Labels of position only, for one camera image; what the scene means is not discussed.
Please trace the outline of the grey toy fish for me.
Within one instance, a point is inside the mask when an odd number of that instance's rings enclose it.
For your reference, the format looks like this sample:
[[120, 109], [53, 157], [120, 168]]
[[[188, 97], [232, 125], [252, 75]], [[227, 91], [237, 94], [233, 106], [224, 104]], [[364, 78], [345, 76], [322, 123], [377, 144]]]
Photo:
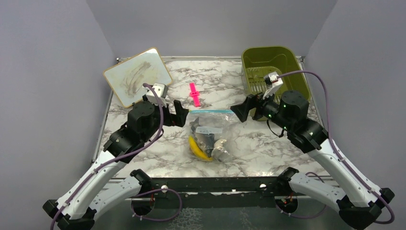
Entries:
[[198, 133], [197, 127], [201, 127], [199, 124], [199, 117], [197, 117], [194, 121], [190, 122], [192, 137], [196, 141], [199, 148], [207, 154], [207, 156], [211, 156], [212, 151], [214, 150], [214, 143], [215, 143], [215, 134], [213, 133]]

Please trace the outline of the clear zip top bag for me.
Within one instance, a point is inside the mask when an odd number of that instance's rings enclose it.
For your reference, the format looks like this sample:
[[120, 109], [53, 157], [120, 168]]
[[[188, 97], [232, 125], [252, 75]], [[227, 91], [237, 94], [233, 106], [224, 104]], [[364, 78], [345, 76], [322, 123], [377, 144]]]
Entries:
[[229, 147], [231, 126], [238, 119], [231, 110], [192, 110], [187, 117], [191, 153], [202, 161], [226, 163], [233, 156]]

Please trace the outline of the yellow toy banana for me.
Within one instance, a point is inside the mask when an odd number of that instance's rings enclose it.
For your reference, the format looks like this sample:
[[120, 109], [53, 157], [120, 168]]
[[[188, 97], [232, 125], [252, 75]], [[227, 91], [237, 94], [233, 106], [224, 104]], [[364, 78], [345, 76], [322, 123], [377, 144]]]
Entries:
[[204, 153], [199, 148], [199, 146], [197, 145], [196, 141], [194, 140], [194, 138], [192, 136], [188, 137], [188, 143], [189, 143], [190, 149], [195, 157], [197, 157], [198, 159], [203, 160], [203, 161], [213, 161], [212, 157], [208, 157], [207, 154]]

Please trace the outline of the white toy egg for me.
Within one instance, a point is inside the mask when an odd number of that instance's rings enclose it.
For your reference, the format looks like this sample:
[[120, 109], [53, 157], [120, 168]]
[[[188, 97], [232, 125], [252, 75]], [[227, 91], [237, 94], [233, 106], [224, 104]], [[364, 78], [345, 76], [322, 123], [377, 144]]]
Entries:
[[226, 139], [218, 139], [214, 143], [214, 150], [218, 151], [226, 151], [227, 140]]

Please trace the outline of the green plastic bin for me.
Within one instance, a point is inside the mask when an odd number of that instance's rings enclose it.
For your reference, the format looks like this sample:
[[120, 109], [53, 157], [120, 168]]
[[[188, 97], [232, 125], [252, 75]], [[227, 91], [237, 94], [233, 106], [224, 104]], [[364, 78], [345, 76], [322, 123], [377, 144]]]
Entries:
[[[265, 92], [267, 84], [264, 76], [271, 72], [281, 75], [301, 69], [296, 55], [283, 46], [251, 47], [243, 51], [241, 60], [241, 79], [245, 95]], [[299, 91], [304, 98], [311, 99], [311, 93], [303, 74], [283, 77], [282, 81], [283, 85], [275, 93], [274, 101], [276, 103], [280, 103], [283, 92], [290, 90]]]

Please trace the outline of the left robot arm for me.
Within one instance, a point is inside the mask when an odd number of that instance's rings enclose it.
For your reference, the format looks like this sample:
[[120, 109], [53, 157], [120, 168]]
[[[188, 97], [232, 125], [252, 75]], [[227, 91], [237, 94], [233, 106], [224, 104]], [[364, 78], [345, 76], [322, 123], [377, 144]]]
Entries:
[[52, 218], [50, 229], [90, 230], [96, 220], [117, 203], [131, 196], [146, 196], [153, 192], [151, 178], [141, 169], [134, 170], [116, 187], [103, 190], [110, 179], [137, 154], [163, 135], [164, 126], [183, 127], [189, 113], [181, 102], [168, 104], [144, 97], [133, 105], [127, 121], [113, 132], [103, 151], [78, 182], [59, 199], [47, 200], [43, 210]]

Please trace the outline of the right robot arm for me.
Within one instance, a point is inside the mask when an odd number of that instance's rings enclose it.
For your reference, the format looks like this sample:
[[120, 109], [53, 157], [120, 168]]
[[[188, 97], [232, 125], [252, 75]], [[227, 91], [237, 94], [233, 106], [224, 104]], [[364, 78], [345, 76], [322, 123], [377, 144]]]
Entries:
[[347, 160], [317, 121], [308, 118], [309, 102], [298, 91], [285, 91], [279, 103], [262, 93], [248, 95], [243, 103], [231, 106], [241, 122], [255, 110], [253, 119], [266, 118], [287, 133], [290, 142], [318, 162], [338, 183], [334, 188], [288, 167], [278, 177], [277, 191], [309, 196], [338, 212], [341, 219], [356, 230], [377, 222], [383, 208], [394, 198], [389, 188], [381, 188], [367, 179]]

